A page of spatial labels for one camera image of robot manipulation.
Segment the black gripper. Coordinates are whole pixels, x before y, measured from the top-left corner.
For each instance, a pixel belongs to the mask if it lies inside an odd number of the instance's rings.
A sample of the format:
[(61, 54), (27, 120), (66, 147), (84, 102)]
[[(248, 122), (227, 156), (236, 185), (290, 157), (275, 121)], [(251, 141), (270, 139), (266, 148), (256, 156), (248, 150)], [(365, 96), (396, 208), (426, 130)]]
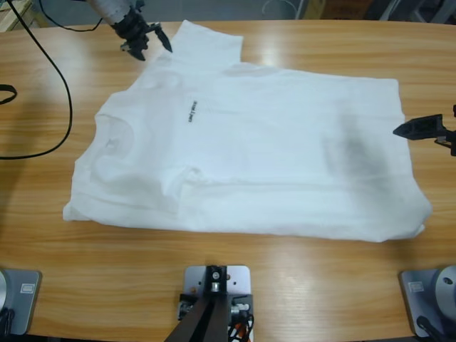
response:
[(172, 45), (169, 38), (161, 28), (161, 23), (148, 24), (142, 15), (134, 8), (124, 17), (111, 25), (119, 37), (125, 39), (129, 54), (139, 61), (145, 61), (143, 50), (147, 49), (149, 41), (147, 34), (154, 31), (162, 46), (172, 53)]
[(436, 138), (435, 143), (450, 149), (456, 156), (456, 131), (445, 129), (442, 114), (411, 119), (394, 129), (393, 134), (409, 140)]

